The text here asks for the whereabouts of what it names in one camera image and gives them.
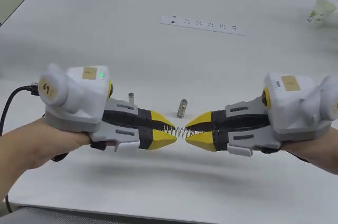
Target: power strip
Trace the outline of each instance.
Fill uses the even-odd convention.
[[[162,16],[161,23],[178,27],[189,27],[191,29],[208,30],[214,32],[222,32],[234,35],[246,35],[244,29],[238,28],[236,25],[227,25],[224,23],[216,23],[213,21],[198,21],[188,17],[179,16]]]

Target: white cup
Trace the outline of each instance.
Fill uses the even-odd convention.
[[[317,0],[313,10],[307,18],[310,25],[320,27],[326,18],[337,10],[337,7],[327,0]]]

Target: power cord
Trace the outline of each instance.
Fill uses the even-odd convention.
[[[4,108],[3,112],[2,112],[2,115],[1,115],[1,119],[0,119],[0,136],[2,136],[2,133],[3,133],[3,130],[4,130],[4,124],[5,124],[6,115],[7,115],[7,112],[9,110],[9,108],[10,108],[11,102],[12,102],[14,96],[17,93],[19,93],[19,92],[21,92],[23,90],[30,91],[32,96],[38,96],[39,95],[39,92],[37,90],[37,83],[33,83],[33,84],[29,85],[29,86],[19,87],[19,88],[15,89],[11,93],[11,95],[9,96],[9,98],[8,98],[6,104],[5,104],[5,108]],[[12,213],[13,210],[11,208],[10,201],[8,199],[8,194],[6,195],[5,202],[6,202],[6,207],[7,207],[8,212]]]

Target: white table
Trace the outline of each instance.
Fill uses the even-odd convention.
[[[318,82],[337,76],[337,29],[306,25],[314,2],[26,0],[0,28],[0,103],[10,89],[37,80],[50,62],[64,68],[106,64],[115,98],[134,92],[137,105],[184,126],[204,111],[260,95],[268,71],[306,74]],[[159,24],[161,15],[171,14],[236,23],[247,35]],[[183,98],[187,116],[179,120],[173,114]],[[42,113],[38,98],[21,94],[5,130]],[[180,138],[159,151],[134,154],[84,147],[63,162],[25,173],[10,199],[208,223],[334,223],[337,181],[286,153],[209,153]]]

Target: metal spring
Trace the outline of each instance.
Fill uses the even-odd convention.
[[[186,138],[186,137],[195,135],[194,130],[186,129],[186,128],[183,128],[183,127],[172,127],[172,126],[169,126],[169,125],[165,125],[164,128],[163,128],[163,131],[172,135],[172,136],[182,137],[182,138]]]
[[[128,94],[128,100],[130,104],[134,105],[134,93]]]
[[[188,101],[183,99],[181,102],[180,102],[180,106],[179,106],[179,110],[177,111],[177,117],[178,118],[182,118],[184,117],[184,113],[185,113],[185,109],[186,109],[186,106],[188,105]]]

